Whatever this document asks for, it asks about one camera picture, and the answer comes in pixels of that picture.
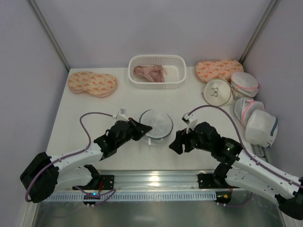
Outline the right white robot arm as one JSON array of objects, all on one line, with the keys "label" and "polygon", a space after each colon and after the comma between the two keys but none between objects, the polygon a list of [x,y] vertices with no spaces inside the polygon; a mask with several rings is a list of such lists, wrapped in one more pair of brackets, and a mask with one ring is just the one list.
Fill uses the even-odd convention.
[{"label": "right white robot arm", "polygon": [[276,204],[286,215],[303,219],[303,180],[249,153],[239,142],[221,137],[209,123],[177,131],[169,148],[177,154],[194,149],[210,152],[219,162],[213,173],[216,184],[245,189]]}]

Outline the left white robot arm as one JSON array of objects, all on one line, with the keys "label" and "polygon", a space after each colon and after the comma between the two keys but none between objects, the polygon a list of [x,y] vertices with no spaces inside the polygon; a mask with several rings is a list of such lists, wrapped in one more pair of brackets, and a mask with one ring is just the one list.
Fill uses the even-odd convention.
[{"label": "left white robot arm", "polygon": [[20,176],[26,189],[26,202],[44,201],[59,185],[60,176],[111,157],[122,145],[130,140],[139,141],[151,130],[151,126],[128,118],[127,121],[116,121],[104,135],[89,140],[86,148],[58,156],[50,156],[46,152],[37,154]]}]

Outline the white mesh bag blue trim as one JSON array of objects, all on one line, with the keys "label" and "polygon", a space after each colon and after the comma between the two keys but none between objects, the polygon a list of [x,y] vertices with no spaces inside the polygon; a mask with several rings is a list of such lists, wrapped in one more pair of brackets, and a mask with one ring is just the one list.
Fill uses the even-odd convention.
[{"label": "white mesh bag blue trim", "polygon": [[143,137],[143,141],[149,146],[160,146],[167,141],[174,127],[173,120],[168,114],[153,109],[143,112],[139,123],[152,127],[152,130]]}]

